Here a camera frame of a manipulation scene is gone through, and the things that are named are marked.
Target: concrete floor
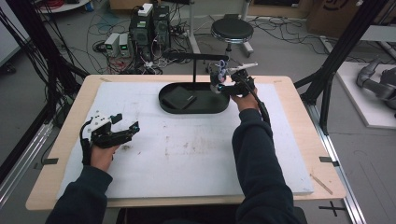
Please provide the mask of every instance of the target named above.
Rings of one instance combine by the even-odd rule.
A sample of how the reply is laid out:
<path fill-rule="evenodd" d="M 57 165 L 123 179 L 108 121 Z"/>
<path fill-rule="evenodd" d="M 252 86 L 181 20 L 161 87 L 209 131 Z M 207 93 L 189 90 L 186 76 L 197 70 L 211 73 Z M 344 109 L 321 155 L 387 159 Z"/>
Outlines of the concrete floor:
<path fill-rule="evenodd" d="M 99 67 L 106 68 L 105 57 L 92 51 L 92 44 L 95 41 L 106 40 L 106 35 L 98 34 L 98 31 L 106 33 L 106 27 L 99 23 L 119 23 L 119 26 L 114 27 L 113 32 L 121 32 L 128 27 L 128 18 L 127 13 L 112 12 L 105 3 L 101 3 L 91 13 L 80 8 L 56 15 L 67 45 L 80 63 L 92 74 L 100 73 Z M 209 17 L 195 20 L 196 27 L 204 25 L 196 33 L 198 45 L 202 53 L 222 54 L 225 44 L 210 35 L 205 35 L 209 34 L 210 21 Z M 304 21 L 298 22 L 302 25 L 301 27 L 290 24 L 288 30 L 299 34 L 300 37 L 310 35 L 305 30 Z M 271 36 L 280 36 L 278 29 L 267 32 L 259 28 L 255 29 L 254 36 L 249 41 L 254 48 L 254 53 L 249 58 L 240 48 L 233 48 L 232 57 L 238 62 L 259 63 L 258 66 L 248 70 L 251 75 L 288 76 L 293 81 L 297 81 L 316 72 L 326 60 L 327 54 L 324 47 L 316 39 L 307 41 L 312 46 L 291 44 Z M 286 33 L 284 35 L 286 38 L 295 37 Z M 95 59 L 90 59 L 83 51 L 88 51 Z M 367 61 L 375 55 L 381 55 L 384 57 L 384 62 L 394 63 L 382 50 L 365 42 L 359 43 L 351 55 L 362 57 Z M 17 73 L 0 76 L 2 97 L 0 115 L 3 124 L 0 127 L 0 148 L 2 148 L 0 162 L 3 162 L 7 154 L 15 147 L 45 104 L 44 84 L 27 58 L 23 53 L 18 53 L 11 61 L 17 68 Z M 163 69 L 164 74 L 188 75 L 191 72 L 192 63 L 172 64 Z M 205 64 L 202 62 L 198 63 L 197 73 L 205 74 Z M 396 178 L 392 171 L 396 170 L 394 163 L 396 131 L 366 128 L 337 77 L 332 87 L 328 126 L 332 143 L 366 222 L 394 223 L 396 194 L 393 190 L 396 189 Z M 51 135 L 52 139 L 57 132 L 59 130 L 55 129 Z M 45 222 L 49 211 L 27 211 L 24 204 L 39 175 L 39 170 L 34 169 L 34 165 L 39 162 L 39 157 L 49 145 L 50 140 L 39 152 L 30 169 L 0 210 L 0 223 Z M 342 201 L 332 202 L 336 207 L 345 208 Z M 330 206 L 329 201 L 295 202 L 295 204 L 304 209 L 308 223 L 351 223 L 346 211 L 338 210 L 334 213 L 329 209 L 319 209 L 320 206 Z M 115 223 L 117 213 L 118 209 L 107 209 L 104 223 Z"/>

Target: person's arm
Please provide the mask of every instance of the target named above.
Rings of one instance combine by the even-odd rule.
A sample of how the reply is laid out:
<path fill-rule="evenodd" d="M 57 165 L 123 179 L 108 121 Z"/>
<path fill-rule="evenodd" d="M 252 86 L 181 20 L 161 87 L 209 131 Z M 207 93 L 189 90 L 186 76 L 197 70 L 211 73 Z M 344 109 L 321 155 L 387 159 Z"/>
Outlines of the person's arm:
<path fill-rule="evenodd" d="M 49 214 L 46 223 L 102 223 L 113 178 L 106 172 L 118 147 L 92 147 L 91 166 L 84 166 L 80 177 L 70 183 Z"/>
<path fill-rule="evenodd" d="M 293 196 L 277 161 L 271 127 L 262 121 L 257 102 L 233 96 L 241 124 L 233 134 L 236 171 L 245 200 L 236 212 L 238 223 L 299 223 Z"/>

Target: table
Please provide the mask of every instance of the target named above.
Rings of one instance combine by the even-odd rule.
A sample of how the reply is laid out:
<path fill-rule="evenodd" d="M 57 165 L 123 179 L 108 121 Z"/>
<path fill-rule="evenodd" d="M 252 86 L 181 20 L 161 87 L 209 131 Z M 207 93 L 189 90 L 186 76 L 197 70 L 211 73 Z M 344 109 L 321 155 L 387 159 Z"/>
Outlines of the table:
<path fill-rule="evenodd" d="M 318 134 L 309 118 L 298 92 L 288 77 L 253 76 L 256 82 L 272 83 L 284 107 L 293 130 L 315 192 L 309 195 L 294 195 L 294 200 L 342 199 L 346 191 L 335 172 L 332 163 L 321 162 L 319 157 L 328 157 Z M 198 82 L 207 82 L 208 76 L 198 76 Z M 85 122 L 96 91 L 102 82 L 183 82 L 191 81 L 191 76 L 89 76 L 85 79 L 78 97 L 54 143 L 49 158 L 59 158 L 57 164 L 45 165 L 26 202 L 29 210 L 49 210 L 56 203 L 56 194 L 63 180 L 68 156 L 78 139 L 78 132 Z M 179 204 L 219 204 L 241 203 L 241 196 L 185 197 L 155 199 L 117 199 L 109 200 L 108 207 L 156 206 Z"/>

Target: stool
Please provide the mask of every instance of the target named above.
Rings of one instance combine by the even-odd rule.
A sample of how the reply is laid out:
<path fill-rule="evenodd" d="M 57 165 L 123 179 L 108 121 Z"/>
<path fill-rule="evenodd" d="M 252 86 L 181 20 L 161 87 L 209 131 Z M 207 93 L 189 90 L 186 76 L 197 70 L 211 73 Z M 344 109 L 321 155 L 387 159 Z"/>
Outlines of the stool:
<path fill-rule="evenodd" d="M 223 18 L 213 22 L 211 33 L 221 41 L 227 42 L 225 55 L 231 56 L 231 44 L 243 44 L 253 36 L 253 27 L 237 18 Z"/>

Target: chair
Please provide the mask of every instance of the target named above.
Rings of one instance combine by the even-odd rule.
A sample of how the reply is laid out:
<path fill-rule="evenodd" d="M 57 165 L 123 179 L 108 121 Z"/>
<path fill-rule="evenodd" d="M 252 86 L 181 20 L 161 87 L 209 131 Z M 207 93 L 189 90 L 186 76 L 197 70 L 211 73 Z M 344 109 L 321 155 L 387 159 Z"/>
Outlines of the chair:
<path fill-rule="evenodd" d="M 231 57 L 231 45 L 248 42 L 253 36 L 253 27 L 246 21 L 224 17 L 213 22 L 211 34 L 218 40 L 227 43 L 225 55 Z"/>

